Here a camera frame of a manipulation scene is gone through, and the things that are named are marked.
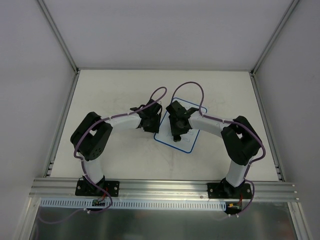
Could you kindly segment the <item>blue framed whiteboard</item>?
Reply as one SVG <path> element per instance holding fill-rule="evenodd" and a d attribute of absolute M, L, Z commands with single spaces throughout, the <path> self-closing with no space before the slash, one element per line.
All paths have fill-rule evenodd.
<path fill-rule="evenodd" d="M 175 97 L 173 98 L 172 102 L 174 101 L 178 101 L 187 110 L 191 107 L 197 108 L 197 110 L 199 110 L 200 108 L 197 104 L 183 100 L 181 98 Z M 161 144 L 189 154 L 193 151 L 199 133 L 200 131 L 198 129 L 190 129 L 188 133 L 181 135 L 181 141 L 174 142 L 171 133 L 169 113 L 166 110 L 163 118 L 160 121 L 159 132 L 154 135 L 154 140 Z"/>

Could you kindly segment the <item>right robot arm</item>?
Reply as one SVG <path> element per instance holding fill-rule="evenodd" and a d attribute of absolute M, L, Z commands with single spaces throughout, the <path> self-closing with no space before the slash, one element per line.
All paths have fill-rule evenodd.
<path fill-rule="evenodd" d="M 221 137 L 230 157 L 226 177 L 221 180 L 217 191 L 223 197 L 236 198 L 240 195 L 249 171 L 250 162 L 259 150 L 265 152 L 262 140 L 244 116 L 228 120 L 210 116 L 200 108 L 186 109 L 178 101 L 166 107 L 174 142 L 191 130 L 200 130 Z"/>

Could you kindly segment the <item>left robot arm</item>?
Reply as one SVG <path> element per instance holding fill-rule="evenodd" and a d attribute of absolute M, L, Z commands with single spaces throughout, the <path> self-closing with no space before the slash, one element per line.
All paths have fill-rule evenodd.
<path fill-rule="evenodd" d="M 88 113 L 70 137 L 74 157 L 80 160 L 82 179 L 78 180 L 76 196 L 100 197 L 105 192 L 116 197 L 118 181 L 108 181 L 102 170 L 101 155 L 110 136 L 117 132 L 143 129 L 158 133 L 162 105 L 150 99 L 146 105 L 132 107 L 129 113 L 102 118 L 96 112 Z"/>

